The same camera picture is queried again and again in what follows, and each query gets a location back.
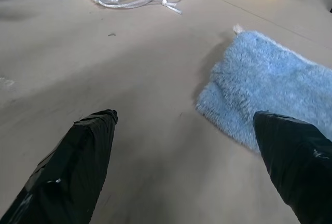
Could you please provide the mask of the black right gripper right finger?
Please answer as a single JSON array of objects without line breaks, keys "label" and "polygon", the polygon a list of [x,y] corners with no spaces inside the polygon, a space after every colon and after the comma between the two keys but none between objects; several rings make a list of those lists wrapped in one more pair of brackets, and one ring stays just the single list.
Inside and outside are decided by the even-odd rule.
[{"label": "black right gripper right finger", "polygon": [[300,224],[332,224],[332,141],[314,125],[258,111],[253,127],[261,157]]}]

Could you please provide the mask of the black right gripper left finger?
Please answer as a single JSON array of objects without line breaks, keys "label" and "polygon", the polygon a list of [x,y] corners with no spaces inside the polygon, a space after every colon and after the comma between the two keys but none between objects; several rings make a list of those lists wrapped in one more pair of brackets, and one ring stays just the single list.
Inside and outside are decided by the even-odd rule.
[{"label": "black right gripper left finger", "polygon": [[117,112],[74,122],[41,160],[0,224],[89,224],[103,188]]}]

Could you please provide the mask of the blue fluffy cloth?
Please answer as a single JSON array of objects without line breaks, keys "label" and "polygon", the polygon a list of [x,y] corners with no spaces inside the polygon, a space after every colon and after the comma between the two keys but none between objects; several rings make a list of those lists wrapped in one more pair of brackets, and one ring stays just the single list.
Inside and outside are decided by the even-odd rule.
[{"label": "blue fluffy cloth", "polygon": [[259,152],[257,111],[294,117],[332,141],[332,69],[310,61],[257,31],[236,36],[212,68],[196,110],[246,148]]}]

